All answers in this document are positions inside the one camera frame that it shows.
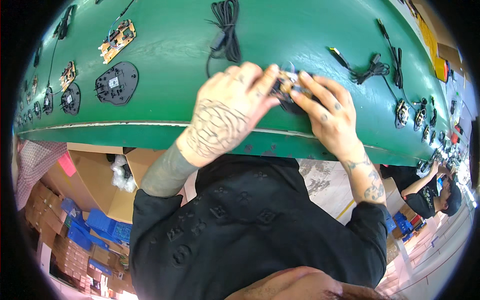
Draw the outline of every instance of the green workbench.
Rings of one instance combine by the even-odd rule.
[[[53,98],[52,114],[42,113],[40,120],[34,115],[33,123],[27,122],[21,128],[14,126],[21,138],[165,149],[188,126],[196,92],[206,80],[209,44],[218,32],[215,25],[205,21],[216,21],[210,9],[211,0],[135,1],[121,20],[131,19],[137,36],[105,65],[98,47],[128,2],[73,2],[76,9],[67,36],[58,41],[50,82],[53,91],[60,90],[60,74],[69,61],[74,61],[77,71],[74,82],[81,92],[79,112],[75,116],[65,114],[59,107],[62,95],[59,93]],[[25,104],[22,116],[29,108],[33,109],[35,101],[43,106],[55,45],[52,33],[63,14],[64,11],[58,12],[58,18],[42,37],[38,67],[31,63],[25,70],[29,90],[34,74],[38,86],[30,105],[26,104],[26,93],[19,88],[19,97]],[[438,140],[432,146],[428,140],[421,142],[423,129],[413,131],[413,109],[408,124],[403,129],[395,128],[396,101],[383,78],[375,76],[356,85],[327,49],[336,47],[354,68],[366,68],[375,52],[381,53],[381,61],[392,67],[390,48],[380,33],[377,18],[382,19],[393,46],[403,50],[402,70],[409,101],[419,101],[422,97],[430,100],[434,96],[437,137],[440,131],[449,134],[446,102],[430,58],[389,0],[240,0],[236,30],[244,61],[261,67],[291,61],[297,69],[328,76],[343,84],[352,94],[357,133],[372,161],[414,166],[419,159],[431,157]],[[94,91],[95,80],[121,61],[137,68],[137,88],[125,106],[100,103]],[[210,72],[222,71],[230,64],[226,60],[211,60]],[[393,83],[392,73],[388,80],[400,99],[402,94]],[[429,104],[427,120],[431,117]],[[273,108],[232,152],[335,160],[312,135],[307,117],[287,114],[281,107]]]

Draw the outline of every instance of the electronic part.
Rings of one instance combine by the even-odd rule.
[[[33,113],[36,115],[37,119],[42,118],[42,109],[40,108],[40,103],[35,101],[33,104]]]
[[[433,109],[433,117],[432,117],[432,119],[430,120],[430,126],[431,126],[431,127],[435,127],[436,124],[437,124],[437,109],[434,108],[434,109]]]
[[[131,63],[122,61],[97,78],[96,96],[100,102],[125,105],[132,97],[137,84],[137,69]]]
[[[60,98],[60,105],[63,108],[63,112],[71,114],[72,116],[78,113],[80,107],[80,90],[78,85],[72,83]]]
[[[33,77],[33,81],[32,81],[32,95],[35,95],[35,92],[36,92],[36,86],[38,84],[38,79],[36,77],[36,75]]]
[[[51,114],[53,111],[53,94],[51,87],[47,87],[47,91],[45,92],[45,98],[43,98],[43,111],[46,115]]]
[[[395,127],[398,129],[405,127],[409,117],[408,107],[404,100],[400,100],[395,108]]]
[[[293,102],[292,98],[290,97],[291,90],[302,93],[307,96],[307,98],[318,102],[320,105],[323,105],[320,100],[300,82],[298,79],[298,71],[280,71],[277,80],[270,91],[270,95],[277,97],[278,100],[280,100],[280,106],[288,113],[295,115],[306,114],[306,112],[300,106],[298,106],[297,103]]]
[[[32,114],[31,109],[28,110],[27,117],[28,117],[28,120],[30,121],[30,123],[33,123],[33,114]]]
[[[131,20],[124,20],[118,28],[114,30],[98,47],[102,54],[104,64],[109,63],[126,45],[128,45],[135,37],[135,27]]]
[[[425,142],[428,138],[428,134],[430,133],[430,126],[426,126],[425,129],[423,130],[423,135],[421,137],[421,142]]]
[[[75,63],[73,63],[73,61],[69,61],[67,67],[63,70],[60,76],[61,88],[63,92],[65,92],[67,87],[73,82],[76,75]]]
[[[430,136],[430,142],[428,143],[428,145],[432,145],[433,142],[435,141],[435,137],[437,137],[437,132],[434,130],[432,131],[432,135]]]
[[[423,126],[423,122],[425,121],[425,118],[427,117],[426,105],[427,105],[427,99],[422,98],[421,106],[420,106],[419,110],[417,111],[417,113],[415,114],[415,120],[413,122],[413,130],[414,131],[418,131],[420,129],[420,127]]]

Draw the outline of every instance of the black shirt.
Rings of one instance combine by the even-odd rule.
[[[380,166],[383,178],[392,177],[398,188],[398,192],[402,193],[404,189],[420,179],[417,168],[405,166]],[[419,214],[422,218],[428,219],[435,215],[435,207],[433,206],[433,198],[438,196],[436,176],[432,178],[417,193],[406,195],[403,199],[410,208]]]
[[[223,299],[297,266],[374,288],[386,269],[386,208],[360,203],[343,226],[310,201],[295,159],[221,156],[197,197],[139,190],[130,236],[139,299]]]

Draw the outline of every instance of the yellow floor line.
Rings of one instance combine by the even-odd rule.
[[[345,209],[342,210],[342,212],[335,218],[335,220],[340,219],[340,217],[348,210],[348,208],[349,208],[350,206],[352,206],[352,204],[353,204],[354,202],[355,202],[354,200],[350,201],[350,203],[347,205],[347,207],[345,207]]]

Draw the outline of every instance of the open cardboard box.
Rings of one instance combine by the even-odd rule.
[[[137,187],[148,167],[162,155],[165,150],[152,150],[115,146],[96,146],[90,144],[67,143],[67,149],[80,179],[86,189],[108,217],[120,222],[132,223],[133,192],[120,191],[111,181],[113,171],[106,153],[125,154]]]

